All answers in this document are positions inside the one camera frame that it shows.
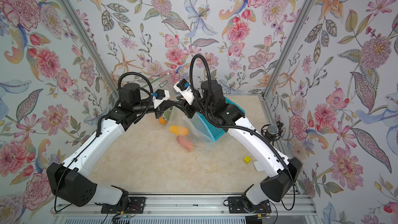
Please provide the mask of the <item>clear green-print zip bag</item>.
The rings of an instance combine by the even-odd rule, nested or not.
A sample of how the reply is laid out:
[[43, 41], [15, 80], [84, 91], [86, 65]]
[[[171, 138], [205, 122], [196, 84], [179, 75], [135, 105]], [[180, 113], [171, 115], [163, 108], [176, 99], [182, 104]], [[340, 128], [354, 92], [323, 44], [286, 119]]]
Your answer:
[[[151, 84], [153, 87], [153, 92], [156, 92], [158, 89], [168, 90], [170, 93], [169, 99], [172, 101], [177, 101], [177, 97], [179, 96], [179, 94], [173, 88], [173, 77], [171, 72], [166, 72], [166, 74], [164, 74], [163, 76], [160, 76], [155, 80], [152, 80]], [[169, 108], [161, 115], [167, 118], [168, 122], [171, 117], [172, 110], [173, 110], [172, 108]]]

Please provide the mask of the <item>clear blue-zipper zip bag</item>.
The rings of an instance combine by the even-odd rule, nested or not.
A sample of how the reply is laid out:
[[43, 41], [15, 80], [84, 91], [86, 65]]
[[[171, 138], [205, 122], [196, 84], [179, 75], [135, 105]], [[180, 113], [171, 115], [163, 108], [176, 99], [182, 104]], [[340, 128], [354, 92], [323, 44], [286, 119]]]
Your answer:
[[167, 123], [167, 128], [171, 125], [184, 126], [189, 129], [189, 134], [187, 137], [194, 144], [194, 149], [196, 148], [207, 148], [216, 144], [213, 135], [210, 133], [209, 127], [204, 123], [199, 114], [194, 114], [190, 119], [177, 107], [172, 107], [172, 114]]

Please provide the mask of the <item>red mango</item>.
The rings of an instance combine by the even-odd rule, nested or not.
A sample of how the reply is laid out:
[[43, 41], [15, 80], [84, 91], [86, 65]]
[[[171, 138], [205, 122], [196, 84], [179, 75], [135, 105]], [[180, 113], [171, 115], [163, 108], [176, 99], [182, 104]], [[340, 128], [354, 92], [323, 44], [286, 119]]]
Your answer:
[[190, 141], [187, 136], [178, 136], [177, 143], [186, 151], [192, 152], [194, 149], [194, 144]]

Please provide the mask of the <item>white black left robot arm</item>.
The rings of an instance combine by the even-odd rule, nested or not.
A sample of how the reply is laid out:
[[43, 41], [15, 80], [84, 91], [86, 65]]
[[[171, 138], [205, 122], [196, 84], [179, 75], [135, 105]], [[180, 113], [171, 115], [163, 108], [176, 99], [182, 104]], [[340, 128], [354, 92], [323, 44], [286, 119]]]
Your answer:
[[148, 113], [160, 118], [171, 104], [167, 90], [146, 90], [135, 83], [124, 85], [119, 93], [120, 99], [98, 120], [96, 131], [89, 139], [62, 163], [53, 162], [49, 166], [47, 176], [57, 199], [78, 207], [91, 203], [108, 205], [117, 212], [129, 207], [128, 191], [116, 186], [99, 186], [88, 177], [107, 148], [131, 125]]

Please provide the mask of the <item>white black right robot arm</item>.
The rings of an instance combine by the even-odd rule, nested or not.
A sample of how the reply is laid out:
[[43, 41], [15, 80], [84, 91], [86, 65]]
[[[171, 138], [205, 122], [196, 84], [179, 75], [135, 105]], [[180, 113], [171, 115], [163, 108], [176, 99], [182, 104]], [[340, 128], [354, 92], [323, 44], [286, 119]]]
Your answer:
[[176, 83], [174, 89], [181, 94], [180, 102], [188, 117], [200, 113], [214, 127], [226, 131], [255, 157], [266, 173], [266, 179], [250, 186], [242, 195], [242, 202], [247, 208], [266, 200], [281, 202], [286, 193], [295, 188], [302, 169], [301, 161], [289, 158], [276, 149], [255, 129], [237, 105], [227, 102], [221, 86], [215, 80], [205, 81], [201, 94], [185, 79]]

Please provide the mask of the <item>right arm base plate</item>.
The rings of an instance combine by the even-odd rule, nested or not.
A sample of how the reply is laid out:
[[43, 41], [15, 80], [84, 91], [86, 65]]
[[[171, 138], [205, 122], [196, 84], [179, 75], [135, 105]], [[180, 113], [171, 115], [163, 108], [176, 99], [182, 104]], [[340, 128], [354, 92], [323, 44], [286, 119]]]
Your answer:
[[229, 208], [230, 214], [270, 214], [272, 212], [269, 200], [254, 205], [243, 197], [228, 197], [224, 205]]

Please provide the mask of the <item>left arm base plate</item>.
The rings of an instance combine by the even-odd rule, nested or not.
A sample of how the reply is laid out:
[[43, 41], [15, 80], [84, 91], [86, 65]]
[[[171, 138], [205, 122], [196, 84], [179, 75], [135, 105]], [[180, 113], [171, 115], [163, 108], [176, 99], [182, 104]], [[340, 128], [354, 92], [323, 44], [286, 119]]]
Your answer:
[[101, 214], [142, 214], [145, 203], [145, 197], [128, 197], [116, 205], [102, 204]]

